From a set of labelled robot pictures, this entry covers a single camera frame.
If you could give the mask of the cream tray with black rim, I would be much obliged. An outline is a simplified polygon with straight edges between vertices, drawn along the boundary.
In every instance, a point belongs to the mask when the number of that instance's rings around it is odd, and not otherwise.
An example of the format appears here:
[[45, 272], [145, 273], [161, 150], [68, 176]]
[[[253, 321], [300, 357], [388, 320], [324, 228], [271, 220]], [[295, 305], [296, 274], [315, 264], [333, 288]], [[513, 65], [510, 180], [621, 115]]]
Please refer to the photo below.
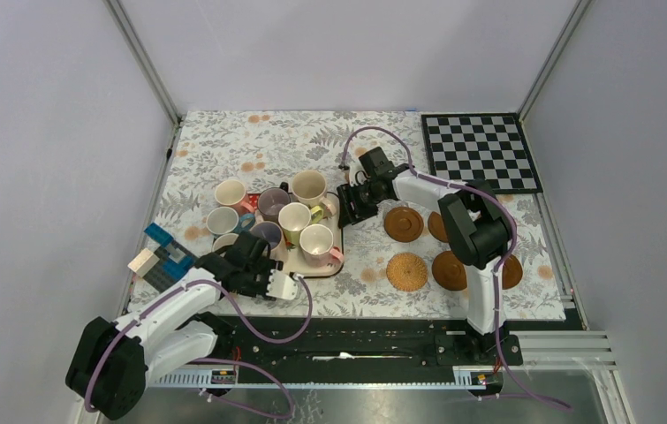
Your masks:
[[283, 263], [283, 271], [310, 278], [336, 275], [344, 265], [344, 236], [338, 228], [338, 196], [328, 192], [322, 200], [305, 206], [301, 201], [283, 205], [274, 221], [261, 214], [239, 218], [237, 233], [250, 232], [270, 244], [270, 257]]

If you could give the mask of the woven rattan coaster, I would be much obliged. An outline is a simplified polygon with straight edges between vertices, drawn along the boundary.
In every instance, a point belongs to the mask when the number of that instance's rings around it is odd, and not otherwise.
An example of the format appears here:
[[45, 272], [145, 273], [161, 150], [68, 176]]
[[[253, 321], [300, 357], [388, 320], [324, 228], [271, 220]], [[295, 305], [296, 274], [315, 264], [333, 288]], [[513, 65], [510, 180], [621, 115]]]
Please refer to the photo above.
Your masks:
[[402, 292], [415, 292], [428, 281], [426, 262], [416, 254], [395, 254], [386, 267], [390, 284]]

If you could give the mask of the brown ridged wooden coaster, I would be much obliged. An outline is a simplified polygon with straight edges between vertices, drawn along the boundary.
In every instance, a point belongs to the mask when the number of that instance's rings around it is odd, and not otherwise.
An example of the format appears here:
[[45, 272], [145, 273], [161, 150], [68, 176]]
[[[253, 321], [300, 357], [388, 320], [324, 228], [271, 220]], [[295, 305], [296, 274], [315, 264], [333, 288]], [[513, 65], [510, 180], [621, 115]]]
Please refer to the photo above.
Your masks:
[[467, 288], [464, 264], [450, 251], [440, 253], [432, 262], [433, 278], [445, 290], [458, 292]]

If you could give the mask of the black white chessboard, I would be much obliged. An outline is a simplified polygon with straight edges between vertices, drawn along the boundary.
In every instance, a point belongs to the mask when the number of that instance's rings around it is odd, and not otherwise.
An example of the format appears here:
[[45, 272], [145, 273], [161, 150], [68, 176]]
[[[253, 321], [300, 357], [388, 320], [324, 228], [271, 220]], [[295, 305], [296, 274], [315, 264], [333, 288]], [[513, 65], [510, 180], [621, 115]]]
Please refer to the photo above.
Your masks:
[[518, 115], [428, 113], [421, 116], [421, 128], [432, 175], [482, 179], [496, 194], [542, 191]]

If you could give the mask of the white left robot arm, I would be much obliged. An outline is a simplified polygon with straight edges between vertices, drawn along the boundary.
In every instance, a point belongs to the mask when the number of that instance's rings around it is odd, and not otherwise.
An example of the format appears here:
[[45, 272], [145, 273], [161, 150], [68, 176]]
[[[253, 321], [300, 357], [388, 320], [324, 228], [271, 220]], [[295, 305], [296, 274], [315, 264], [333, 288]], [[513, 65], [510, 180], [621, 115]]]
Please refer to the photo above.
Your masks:
[[220, 363], [232, 351], [227, 323], [205, 308], [236, 292], [295, 299], [299, 287], [271, 258], [270, 243], [245, 231], [234, 244], [198, 258], [172, 287], [114, 321], [93, 319], [84, 329], [64, 379], [90, 413], [116, 420], [145, 389], [200, 358]]

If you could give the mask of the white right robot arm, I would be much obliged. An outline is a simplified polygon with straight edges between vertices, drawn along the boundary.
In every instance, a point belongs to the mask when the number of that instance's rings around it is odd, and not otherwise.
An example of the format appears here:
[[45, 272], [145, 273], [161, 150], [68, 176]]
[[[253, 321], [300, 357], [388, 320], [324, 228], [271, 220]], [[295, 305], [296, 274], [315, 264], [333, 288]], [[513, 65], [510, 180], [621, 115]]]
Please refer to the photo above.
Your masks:
[[479, 364], [495, 358], [504, 338], [503, 265], [517, 241], [517, 228], [489, 184], [449, 181], [409, 163], [395, 165], [381, 148], [338, 167], [347, 177], [337, 187], [339, 228], [376, 216], [383, 201], [406, 201], [440, 215], [451, 252], [466, 269], [466, 320], [472, 328], [466, 355]]

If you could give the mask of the white cup green body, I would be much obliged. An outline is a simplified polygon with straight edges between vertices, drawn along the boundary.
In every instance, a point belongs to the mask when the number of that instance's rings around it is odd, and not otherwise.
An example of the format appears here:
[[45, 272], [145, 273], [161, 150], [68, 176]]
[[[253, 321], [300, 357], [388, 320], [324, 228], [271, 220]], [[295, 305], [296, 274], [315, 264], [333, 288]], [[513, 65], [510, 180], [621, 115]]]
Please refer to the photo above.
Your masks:
[[227, 233], [216, 238], [212, 245], [212, 251], [218, 252], [221, 248], [226, 246], [232, 246], [239, 235], [237, 233]]

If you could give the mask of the lilac cup centre front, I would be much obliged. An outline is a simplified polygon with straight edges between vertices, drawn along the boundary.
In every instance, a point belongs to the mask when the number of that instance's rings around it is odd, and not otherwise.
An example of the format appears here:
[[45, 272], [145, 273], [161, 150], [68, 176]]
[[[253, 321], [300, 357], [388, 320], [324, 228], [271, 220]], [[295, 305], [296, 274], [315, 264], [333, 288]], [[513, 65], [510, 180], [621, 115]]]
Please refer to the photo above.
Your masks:
[[270, 258], [277, 261], [288, 260], [288, 249], [286, 238], [282, 228], [272, 221], [256, 223], [250, 232], [261, 239], [265, 239], [270, 245]]

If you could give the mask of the large cream cup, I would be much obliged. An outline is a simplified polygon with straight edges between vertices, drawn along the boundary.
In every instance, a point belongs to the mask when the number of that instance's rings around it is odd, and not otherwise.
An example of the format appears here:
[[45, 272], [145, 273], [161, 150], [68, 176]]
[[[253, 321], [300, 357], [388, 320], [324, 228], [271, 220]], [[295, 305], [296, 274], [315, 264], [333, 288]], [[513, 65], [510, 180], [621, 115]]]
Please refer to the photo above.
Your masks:
[[337, 206], [328, 198], [328, 182], [317, 170], [303, 170], [297, 173], [290, 183], [292, 194], [298, 202], [309, 208], [320, 207], [326, 217], [337, 213]]

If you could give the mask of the white cup pink front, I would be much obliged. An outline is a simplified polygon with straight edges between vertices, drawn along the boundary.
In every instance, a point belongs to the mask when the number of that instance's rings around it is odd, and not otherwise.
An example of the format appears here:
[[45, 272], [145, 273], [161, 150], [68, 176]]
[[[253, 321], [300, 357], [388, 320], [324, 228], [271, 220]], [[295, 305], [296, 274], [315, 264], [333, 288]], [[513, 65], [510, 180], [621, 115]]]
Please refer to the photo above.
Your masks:
[[312, 267], [337, 266], [345, 257], [335, 246], [334, 233], [327, 226], [312, 224], [301, 232], [299, 246], [305, 261]]

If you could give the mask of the blue block puzzle box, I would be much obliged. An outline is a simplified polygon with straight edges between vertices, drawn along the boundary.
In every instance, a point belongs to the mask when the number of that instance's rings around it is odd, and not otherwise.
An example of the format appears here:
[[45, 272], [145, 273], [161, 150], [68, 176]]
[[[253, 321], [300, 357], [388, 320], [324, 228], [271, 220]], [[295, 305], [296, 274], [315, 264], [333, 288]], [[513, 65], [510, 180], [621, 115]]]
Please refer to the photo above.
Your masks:
[[189, 271], [197, 257], [156, 223], [151, 223], [144, 233], [157, 247], [153, 251], [156, 262], [143, 279], [158, 292], [165, 292]]

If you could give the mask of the wooden block pieces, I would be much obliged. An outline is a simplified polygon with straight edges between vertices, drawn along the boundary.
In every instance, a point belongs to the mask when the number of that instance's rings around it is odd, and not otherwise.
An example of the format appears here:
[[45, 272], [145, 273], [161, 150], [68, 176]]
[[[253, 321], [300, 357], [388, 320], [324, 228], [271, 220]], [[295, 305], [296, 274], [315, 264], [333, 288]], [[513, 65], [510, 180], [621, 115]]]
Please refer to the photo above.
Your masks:
[[160, 261], [159, 257], [148, 248], [143, 248], [127, 265], [136, 275], [144, 278], [145, 275]]

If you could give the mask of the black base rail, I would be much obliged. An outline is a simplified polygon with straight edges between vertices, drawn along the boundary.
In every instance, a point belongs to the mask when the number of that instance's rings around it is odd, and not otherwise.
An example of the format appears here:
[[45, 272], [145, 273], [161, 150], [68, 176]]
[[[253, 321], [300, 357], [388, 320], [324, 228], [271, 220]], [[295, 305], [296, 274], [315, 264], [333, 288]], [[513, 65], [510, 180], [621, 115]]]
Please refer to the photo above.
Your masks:
[[210, 312], [193, 319], [212, 327], [218, 342], [212, 357], [241, 360], [232, 366], [241, 384], [268, 382], [263, 371], [285, 385], [451, 384], [467, 371], [470, 384], [499, 387], [504, 366], [523, 362], [519, 339], [506, 329], [479, 335], [464, 320], [314, 318], [289, 343], [274, 339], [295, 333], [300, 318], [251, 319], [261, 340], [237, 316]]

